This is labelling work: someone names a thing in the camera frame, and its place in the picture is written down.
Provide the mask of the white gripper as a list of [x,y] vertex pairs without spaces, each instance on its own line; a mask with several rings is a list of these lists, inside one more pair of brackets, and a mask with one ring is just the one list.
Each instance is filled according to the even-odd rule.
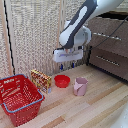
[[61,62],[72,61],[71,67],[75,67],[75,60],[79,60],[83,57],[83,47],[74,47],[72,49],[65,50],[59,48],[53,51],[53,60],[56,63],[60,63],[60,70],[63,70],[63,64]]

